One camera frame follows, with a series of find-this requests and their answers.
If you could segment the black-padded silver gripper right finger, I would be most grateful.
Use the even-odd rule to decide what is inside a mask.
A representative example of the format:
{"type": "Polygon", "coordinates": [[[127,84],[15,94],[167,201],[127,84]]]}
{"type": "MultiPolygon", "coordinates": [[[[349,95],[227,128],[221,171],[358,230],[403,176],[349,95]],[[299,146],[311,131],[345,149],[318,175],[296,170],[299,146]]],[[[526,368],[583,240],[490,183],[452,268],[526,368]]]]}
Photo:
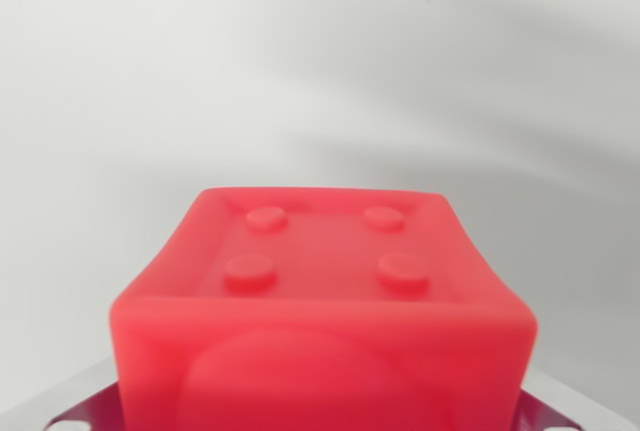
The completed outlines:
{"type": "Polygon", "coordinates": [[[526,381],[510,429],[593,430],[584,404],[584,397],[562,383],[526,381]]]}

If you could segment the black-padded silver gripper left finger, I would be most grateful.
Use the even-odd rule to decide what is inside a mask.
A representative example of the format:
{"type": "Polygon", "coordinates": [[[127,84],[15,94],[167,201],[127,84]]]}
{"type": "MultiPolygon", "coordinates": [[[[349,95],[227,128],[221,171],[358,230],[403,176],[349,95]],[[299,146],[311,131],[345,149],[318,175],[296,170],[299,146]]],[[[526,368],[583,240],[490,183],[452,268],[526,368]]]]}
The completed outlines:
{"type": "Polygon", "coordinates": [[[104,359],[56,385],[43,430],[124,430],[115,363],[104,359]]]}

